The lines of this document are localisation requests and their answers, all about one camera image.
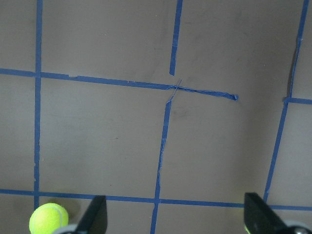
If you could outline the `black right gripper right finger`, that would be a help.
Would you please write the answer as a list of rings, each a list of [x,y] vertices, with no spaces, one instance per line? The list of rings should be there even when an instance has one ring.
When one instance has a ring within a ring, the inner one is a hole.
[[[289,228],[257,193],[244,195],[244,224],[249,234],[288,234]]]

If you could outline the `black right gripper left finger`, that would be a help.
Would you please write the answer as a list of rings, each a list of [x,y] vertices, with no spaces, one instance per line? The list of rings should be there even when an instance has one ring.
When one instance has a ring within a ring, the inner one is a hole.
[[[77,234],[105,234],[107,231],[106,196],[95,196],[76,227]]]

